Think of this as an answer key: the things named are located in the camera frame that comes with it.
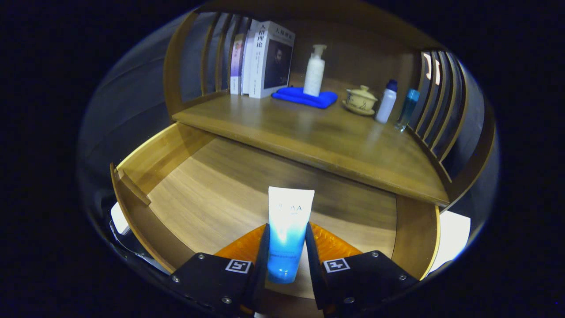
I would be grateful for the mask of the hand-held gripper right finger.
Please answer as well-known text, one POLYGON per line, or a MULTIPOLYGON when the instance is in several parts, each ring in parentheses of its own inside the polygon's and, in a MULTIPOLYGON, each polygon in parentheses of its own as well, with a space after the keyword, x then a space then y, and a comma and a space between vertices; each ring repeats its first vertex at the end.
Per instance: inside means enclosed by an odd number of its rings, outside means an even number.
POLYGON ((360 252, 312 222, 305 245, 313 295, 323 316, 376 316, 418 283, 383 252, 360 252))

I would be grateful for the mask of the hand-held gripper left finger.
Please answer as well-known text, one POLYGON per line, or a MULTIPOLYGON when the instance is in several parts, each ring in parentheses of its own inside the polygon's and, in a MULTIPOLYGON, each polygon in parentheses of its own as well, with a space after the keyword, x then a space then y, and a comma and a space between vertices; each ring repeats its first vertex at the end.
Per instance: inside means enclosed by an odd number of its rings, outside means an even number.
POLYGON ((267 223, 214 255, 197 252, 170 276, 170 289, 210 316, 254 316, 264 290, 267 223))

